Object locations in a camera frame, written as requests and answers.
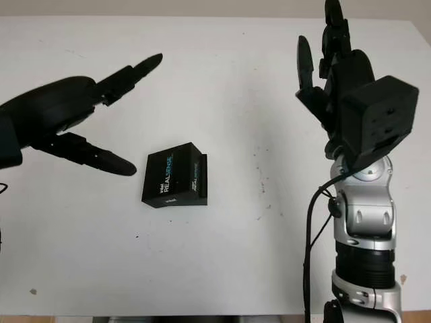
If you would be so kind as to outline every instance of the robotic arm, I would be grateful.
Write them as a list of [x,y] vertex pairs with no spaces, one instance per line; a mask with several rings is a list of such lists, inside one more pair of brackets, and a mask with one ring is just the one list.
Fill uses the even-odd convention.
[[394,77],[375,80],[368,57],[352,50],[349,26],[338,0],[326,0],[326,28],[319,75],[312,86],[307,39],[298,41],[298,99],[326,130],[325,155],[335,162],[332,180],[313,196],[308,209],[304,259],[304,305],[310,322],[311,215],[317,197],[334,184],[336,269],[325,305],[325,323],[401,323],[401,289],[395,282],[395,206],[389,194],[393,167],[387,154],[410,132],[418,89]]
[[162,54],[152,56],[135,67],[127,66],[96,83],[85,76],[68,77],[38,87],[0,106],[0,169],[22,163],[21,149],[31,146],[78,164],[131,176],[136,167],[110,151],[94,147],[73,133],[57,133],[71,128],[95,110],[95,105],[110,106],[131,91],[153,71]]

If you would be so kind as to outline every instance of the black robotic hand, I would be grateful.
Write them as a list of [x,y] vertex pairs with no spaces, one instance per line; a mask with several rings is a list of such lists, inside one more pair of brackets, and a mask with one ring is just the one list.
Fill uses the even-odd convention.
[[298,41],[298,99],[329,136],[329,159],[343,154],[350,169],[361,170],[387,155],[410,132],[419,91],[392,76],[375,80],[366,54],[352,50],[349,24],[338,0],[325,2],[326,28],[319,76],[312,86],[312,57],[305,37]]
[[162,59],[162,54],[154,55],[99,83],[85,76],[68,77],[4,103],[0,106],[0,169],[20,165],[21,149],[31,146],[105,172],[134,175],[136,167],[129,161],[73,133],[57,133],[84,121],[95,105],[109,106],[121,99]]

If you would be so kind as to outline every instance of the black cable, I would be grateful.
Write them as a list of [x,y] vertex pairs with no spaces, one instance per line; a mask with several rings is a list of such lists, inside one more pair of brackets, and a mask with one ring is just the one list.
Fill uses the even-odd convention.
[[326,197],[329,197],[330,199],[334,198],[334,196],[332,196],[331,192],[329,192],[328,190],[324,190],[322,194],[325,195]]
[[328,218],[327,218],[327,219],[326,219],[326,221],[325,221],[325,224],[323,224],[323,225],[322,225],[322,227],[321,227],[321,229],[320,229],[319,233],[318,233],[318,234],[316,235],[316,237],[313,239],[313,241],[312,241],[312,243],[311,243],[311,245],[310,245],[310,249],[312,249],[312,247],[313,247],[313,246],[314,246],[314,244],[316,243],[317,239],[321,236],[321,234],[322,234],[323,230],[326,228],[326,226],[328,225],[329,220],[331,220],[331,218],[332,218],[332,214],[330,214],[330,215],[328,216]]
[[1,193],[3,193],[5,190],[7,190],[8,185],[7,185],[7,184],[5,184],[5,183],[0,183],[0,185],[2,185],[2,186],[3,186],[3,188],[0,190],[0,194],[1,194]]
[[305,257],[304,257],[304,274],[302,277],[302,289],[304,292],[304,307],[305,307],[305,322],[311,323],[311,312],[310,312],[310,253],[311,253],[311,218],[312,210],[314,209],[314,204],[318,197],[324,193],[328,187],[334,185],[335,183],[345,180],[347,177],[355,174],[357,170],[352,170],[351,172],[339,175],[332,180],[324,183],[319,189],[314,193],[311,198],[310,204],[308,205],[307,211],[307,221],[306,221],[306,243],[305,243]]

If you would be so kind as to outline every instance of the white table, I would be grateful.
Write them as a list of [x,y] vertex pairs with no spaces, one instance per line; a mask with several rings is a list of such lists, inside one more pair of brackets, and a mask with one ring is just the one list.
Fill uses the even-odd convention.
[[[329,178],[324,130],[294,97],[296,41],[321,57],[323,20],[3,17],[0,101],[72,75],[164,61],[72,131],[132,161],[121,177],[25,149],[0,171],[0,313],[300,314],[305,215]],[[351,20],[377,77],[421,89],[413,133],[391,154],[403,308],[431,308],[431,49],[409,22]],[[207,207],[141,202],[149,153],[208,153]],[[322,199],[314,229],[327,216]],[[331,295],[335,242],[312,253],[312,311]],[[33,295],[30,290],[37,290]]]

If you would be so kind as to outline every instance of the white wall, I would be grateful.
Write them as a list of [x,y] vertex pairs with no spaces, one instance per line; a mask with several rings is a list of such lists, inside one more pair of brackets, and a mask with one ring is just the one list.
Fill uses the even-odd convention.
[[[355,18],[411,20],[431,43],[430,0],[341,0]],[[324,0],[0,0],[0,15],[323,17]]]

